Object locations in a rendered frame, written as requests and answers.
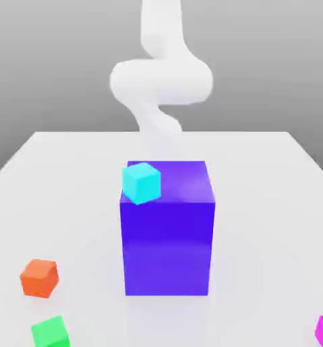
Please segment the small cyan cube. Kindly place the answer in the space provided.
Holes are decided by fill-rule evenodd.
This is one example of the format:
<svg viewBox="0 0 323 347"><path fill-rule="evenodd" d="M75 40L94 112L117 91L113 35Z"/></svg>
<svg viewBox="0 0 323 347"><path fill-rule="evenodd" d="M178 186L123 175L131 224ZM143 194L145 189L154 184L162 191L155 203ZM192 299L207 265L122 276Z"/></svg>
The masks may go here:
<svg viewBox="0 0 323 347"><path fill-rule="evenodd" d="M123 195L135 205L161 197L161 173L152 165L142 162L122 170Z"/></svg>

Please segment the small orange cube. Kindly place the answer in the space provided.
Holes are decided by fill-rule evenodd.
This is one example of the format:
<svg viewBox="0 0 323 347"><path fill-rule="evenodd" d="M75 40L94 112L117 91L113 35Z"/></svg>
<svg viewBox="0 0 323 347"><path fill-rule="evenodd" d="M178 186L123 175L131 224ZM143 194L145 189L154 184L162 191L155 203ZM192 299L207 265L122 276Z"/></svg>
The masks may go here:
<svg viewBox="0 0 323 347"><path fill-rule="evenodd" d="M57 264L32 259L21 273L20 281L25 295L49 298L59 281Z"/></svg>

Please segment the small green cube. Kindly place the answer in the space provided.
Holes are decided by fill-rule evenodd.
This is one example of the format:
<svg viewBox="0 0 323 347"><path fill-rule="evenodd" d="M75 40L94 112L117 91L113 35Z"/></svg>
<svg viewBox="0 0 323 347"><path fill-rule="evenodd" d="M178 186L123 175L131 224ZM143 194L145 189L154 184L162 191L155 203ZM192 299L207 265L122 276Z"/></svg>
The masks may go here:
<svg viewBox="0 0 323 347"><path fill-rule="evenodd" d="M31 326L35 347L70 347L69 335L61 315Z"/></svg>

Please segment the large purple box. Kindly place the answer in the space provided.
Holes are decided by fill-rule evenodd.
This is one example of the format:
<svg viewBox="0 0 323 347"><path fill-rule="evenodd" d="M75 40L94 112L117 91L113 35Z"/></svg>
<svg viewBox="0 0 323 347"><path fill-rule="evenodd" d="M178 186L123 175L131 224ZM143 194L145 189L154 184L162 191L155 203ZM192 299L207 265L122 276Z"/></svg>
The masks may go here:
<svg viewBox="0 0 323 347"><path fill-rule="evenodd" d="M215 197L204 161L152 161L161 197L119 201L126 295L207 295Z"/></svg>

